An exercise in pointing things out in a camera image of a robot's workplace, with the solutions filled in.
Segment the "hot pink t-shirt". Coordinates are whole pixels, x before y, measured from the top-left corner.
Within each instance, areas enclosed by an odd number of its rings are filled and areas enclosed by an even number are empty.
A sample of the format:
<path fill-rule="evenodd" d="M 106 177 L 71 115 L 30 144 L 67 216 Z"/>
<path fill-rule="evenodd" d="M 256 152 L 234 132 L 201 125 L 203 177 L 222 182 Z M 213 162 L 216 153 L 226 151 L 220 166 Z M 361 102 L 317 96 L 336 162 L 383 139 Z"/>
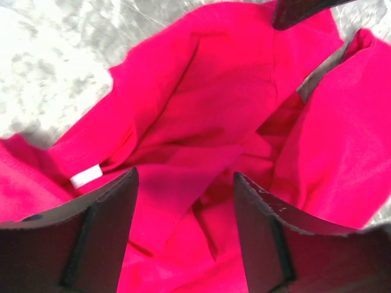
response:
<path fill-rule="evenodd" d="M 250 292 L 234 205 L 242 173 L 355 230 L 390 196 L 390 45 L 350 44 L 330 9 L 279 31 L 276 2 L 200 7 L 133 48 L 111 92 L 51 148 L 1 140 L 1 223 L 139 185 L 115 292 Z"/>

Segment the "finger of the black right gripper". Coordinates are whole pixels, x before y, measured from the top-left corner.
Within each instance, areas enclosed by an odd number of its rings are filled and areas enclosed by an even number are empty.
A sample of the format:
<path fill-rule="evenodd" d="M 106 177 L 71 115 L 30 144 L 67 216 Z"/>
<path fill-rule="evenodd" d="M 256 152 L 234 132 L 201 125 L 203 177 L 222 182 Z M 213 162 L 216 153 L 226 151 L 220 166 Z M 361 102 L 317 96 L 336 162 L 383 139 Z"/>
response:
<path fill-rule="evenodd" d="M 287 30 L 311 16 L 353 0 L 278 0 L 272 26 L 279 31 Z"/>

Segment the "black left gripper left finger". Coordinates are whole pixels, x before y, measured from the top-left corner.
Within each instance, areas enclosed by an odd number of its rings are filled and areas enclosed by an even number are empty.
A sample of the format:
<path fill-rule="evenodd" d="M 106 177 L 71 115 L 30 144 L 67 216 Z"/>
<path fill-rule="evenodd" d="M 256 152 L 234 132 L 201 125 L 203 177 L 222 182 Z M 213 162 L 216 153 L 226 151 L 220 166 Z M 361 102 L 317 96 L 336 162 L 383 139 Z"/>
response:
<path fill-rule="evenodd" d="M 132 168 L 68 203 L 1 223 L 1 291 L 115 292 L 138 185 Z"/>

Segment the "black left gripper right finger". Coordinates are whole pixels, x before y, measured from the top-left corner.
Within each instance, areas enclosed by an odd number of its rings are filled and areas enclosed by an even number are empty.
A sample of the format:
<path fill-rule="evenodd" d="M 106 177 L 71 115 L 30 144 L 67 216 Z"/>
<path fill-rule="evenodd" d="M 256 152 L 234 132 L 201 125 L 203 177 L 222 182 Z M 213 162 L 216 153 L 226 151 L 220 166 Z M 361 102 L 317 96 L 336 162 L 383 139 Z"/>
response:
<path fill-rule="evenodd" d="M 336 225 L 242 173 L 234 175 L 234 205 L 250 292 L 390 291 L 390 225 Z"/>

